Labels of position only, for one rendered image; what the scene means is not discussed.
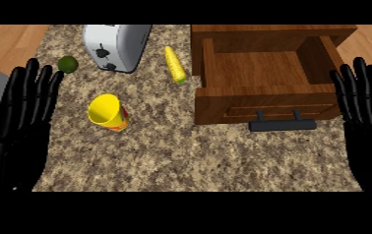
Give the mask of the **wooden drawer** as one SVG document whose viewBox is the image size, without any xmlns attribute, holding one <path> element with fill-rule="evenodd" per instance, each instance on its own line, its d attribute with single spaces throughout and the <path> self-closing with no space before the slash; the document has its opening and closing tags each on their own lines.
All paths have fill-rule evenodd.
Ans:
<svg viewBox="0 0 372 234">
<path fill-rule="evenodd" d="M 282 52 L 220 53 L 202 43 L 202 86 L 195 123 L 235 124 L 266 118 L 328 120 L 340 115 L 329 72 L 343 64 L 331 39 L 309 37 Z"/>
</svg>

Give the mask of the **white toaster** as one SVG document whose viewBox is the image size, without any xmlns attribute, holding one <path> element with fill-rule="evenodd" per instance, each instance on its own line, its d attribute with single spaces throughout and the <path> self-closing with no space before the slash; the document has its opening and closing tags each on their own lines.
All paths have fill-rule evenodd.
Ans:
<svg viewBox="0 0 372 234">
<path fill-rule="evenodd" d="M 151 33 L 151 25 L 86 25 L 83 43 L 101 70 L 136 71 Z"/>
</svg>

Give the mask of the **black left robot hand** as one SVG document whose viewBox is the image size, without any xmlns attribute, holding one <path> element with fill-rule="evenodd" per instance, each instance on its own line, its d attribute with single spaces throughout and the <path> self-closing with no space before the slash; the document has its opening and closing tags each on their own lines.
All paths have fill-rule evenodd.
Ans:
<svg viewBox="0 0 372 234">
<path fill-rule="evenodd" d="M 12 70 L 0 99 L 0 195 L 28 193 L 42 178 L 62 79 L 37 58 Z"/>
</svg>

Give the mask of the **green lime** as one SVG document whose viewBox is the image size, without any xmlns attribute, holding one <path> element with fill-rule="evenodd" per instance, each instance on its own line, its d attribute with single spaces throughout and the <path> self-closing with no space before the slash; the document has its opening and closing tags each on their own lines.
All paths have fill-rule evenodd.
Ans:
<svg viewBox="0 0 372 234">
<path fill-rule="evenodd" d="M 58 70 L 65 74 L 71 74 L 78 68 L 77 59 L 73 56 L 64 56 L 58 60 Z"/>
</svg>

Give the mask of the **yellow cup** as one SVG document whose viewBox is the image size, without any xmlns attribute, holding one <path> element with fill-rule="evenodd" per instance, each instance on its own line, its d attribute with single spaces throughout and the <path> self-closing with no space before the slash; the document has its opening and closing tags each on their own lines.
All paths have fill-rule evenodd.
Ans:
<svg viewBox="0 0 372 234">
<path fill-rule="evenodd" d="M 121 100 L 109 93 L 99 95 L 90 102 L 87 117 L 92 123 L 115 132 L 126 130 L 130 124 Z"/>
</svg>

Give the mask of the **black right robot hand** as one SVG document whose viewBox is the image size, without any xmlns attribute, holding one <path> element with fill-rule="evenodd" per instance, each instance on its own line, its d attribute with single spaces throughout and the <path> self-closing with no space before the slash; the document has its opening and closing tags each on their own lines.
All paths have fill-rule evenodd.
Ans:
<svg viewBox="0 0 372 234">
<path fill-rule="evenodd" d="M 362 57 L 353 66 L 329 71 L 343 116 L 346 152 L 360 189 L 372 193 L 372 64 Z"/>
</svg>

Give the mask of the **wooden cabinet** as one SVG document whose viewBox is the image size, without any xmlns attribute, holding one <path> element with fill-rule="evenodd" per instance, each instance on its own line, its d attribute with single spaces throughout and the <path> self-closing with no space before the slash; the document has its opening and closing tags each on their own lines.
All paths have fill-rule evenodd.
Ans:
<svg viewBox="0 0 372 234">
<path fill-rule="evenodd" d="M 307 37 L 326 36 L 340 46 L 356 25 L 192 25 L 192 75 L 201 75 L 202 43 L 211 39 L 219 53 L 295 51 Z"/>
</svg>

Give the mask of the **yellow corn cob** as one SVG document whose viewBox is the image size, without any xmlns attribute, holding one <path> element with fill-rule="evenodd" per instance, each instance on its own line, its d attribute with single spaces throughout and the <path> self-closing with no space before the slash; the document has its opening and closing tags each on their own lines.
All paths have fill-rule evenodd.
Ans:
<svg viewBox="0 0 372 234">
<path fill-rule="evenodd" d="M 177 57 L 177 54 L 170 46 L 164 47 L 166 63 L 168 66 L 173 81 L 180 84 L 186 81 L 186 72 Z"/>
</svg>

